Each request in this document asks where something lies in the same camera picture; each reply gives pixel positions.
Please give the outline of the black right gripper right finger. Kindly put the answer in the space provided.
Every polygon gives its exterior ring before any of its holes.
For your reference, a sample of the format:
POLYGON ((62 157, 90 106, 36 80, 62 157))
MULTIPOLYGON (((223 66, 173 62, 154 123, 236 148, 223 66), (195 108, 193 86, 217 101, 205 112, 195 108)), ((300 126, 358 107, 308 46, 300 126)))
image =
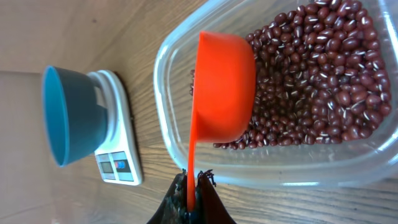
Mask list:
POLYGON ((207 224, 236 224, 225 209, 215 187, 212 169, 198 174, 198 189, 200 190, 201 209, 207 224))

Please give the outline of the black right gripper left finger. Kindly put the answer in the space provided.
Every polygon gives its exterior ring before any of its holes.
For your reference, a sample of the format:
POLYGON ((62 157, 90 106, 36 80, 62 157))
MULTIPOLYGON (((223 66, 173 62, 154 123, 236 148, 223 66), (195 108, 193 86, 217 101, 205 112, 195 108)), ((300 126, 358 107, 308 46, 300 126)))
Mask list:
POLYGON ((186 206, 187 171, 182 170, 173 179, 158 209, 147 224, 184 224, 187 220, 186 206))

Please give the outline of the orange scoop with blue handle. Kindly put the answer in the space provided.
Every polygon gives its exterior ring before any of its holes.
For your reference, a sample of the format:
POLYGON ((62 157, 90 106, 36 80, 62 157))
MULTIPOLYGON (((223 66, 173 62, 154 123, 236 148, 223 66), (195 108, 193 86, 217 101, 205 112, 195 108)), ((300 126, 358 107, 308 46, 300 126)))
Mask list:
POLYGON ((193 82, 187 209, 195 208, 195 147, 231 142, 246 130, 256 92, 251 46, 240 36, 201 31, 193 82))

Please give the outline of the white digital kitchen scale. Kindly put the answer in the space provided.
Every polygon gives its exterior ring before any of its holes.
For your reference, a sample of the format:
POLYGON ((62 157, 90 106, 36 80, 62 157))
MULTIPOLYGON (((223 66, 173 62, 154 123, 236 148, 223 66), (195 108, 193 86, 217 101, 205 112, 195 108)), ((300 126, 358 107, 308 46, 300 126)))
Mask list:
POLYGON ((139 185, 143 181, 129 102, 118 76, 110 70, 88 73, 97 104, 106 109, 106 137, 95 151, 101 178, 108 183, 139 185))

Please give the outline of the blue plastic bowl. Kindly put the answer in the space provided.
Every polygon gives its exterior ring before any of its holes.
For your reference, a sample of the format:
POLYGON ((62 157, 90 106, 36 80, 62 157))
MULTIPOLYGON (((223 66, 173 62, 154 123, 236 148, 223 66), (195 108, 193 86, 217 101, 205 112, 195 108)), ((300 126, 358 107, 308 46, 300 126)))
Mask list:
POLYGON ((104 142, 108 115, 88 75, 49 65, 42 79, 44 123, 56 164, 65 167, 104 142))

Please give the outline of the clear plastic container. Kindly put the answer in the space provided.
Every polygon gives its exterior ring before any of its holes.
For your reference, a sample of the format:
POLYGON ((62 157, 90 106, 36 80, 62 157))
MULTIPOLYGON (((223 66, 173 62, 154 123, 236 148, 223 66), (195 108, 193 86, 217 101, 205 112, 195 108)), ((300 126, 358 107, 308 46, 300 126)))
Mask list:
MULTIPOLYGON (((300 1, 208 1, 188 16, 162 43, 154 67, 154 93, 165 146, 187 167, 195 67, 202 30, 245 36, 289 12, 300 1)), ((397 2, 364 1, 381 39, 391 82, 390 115, 368 138, 329 145, 220 149, 198 144, 196 171, 212 170, 217 183, 255 189, 271 187, 352 187, 397 172, 397 2)))

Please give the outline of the red beans in container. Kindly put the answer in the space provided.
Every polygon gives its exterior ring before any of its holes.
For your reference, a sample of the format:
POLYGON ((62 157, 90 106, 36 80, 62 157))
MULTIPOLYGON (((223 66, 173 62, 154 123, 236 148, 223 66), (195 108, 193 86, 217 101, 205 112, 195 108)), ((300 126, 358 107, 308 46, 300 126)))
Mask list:
POLYGON ((366 139, 391 112, 391 84, 360 1, 315 1, 245 37, 256 61, 251 119, 223 149, 366 139))

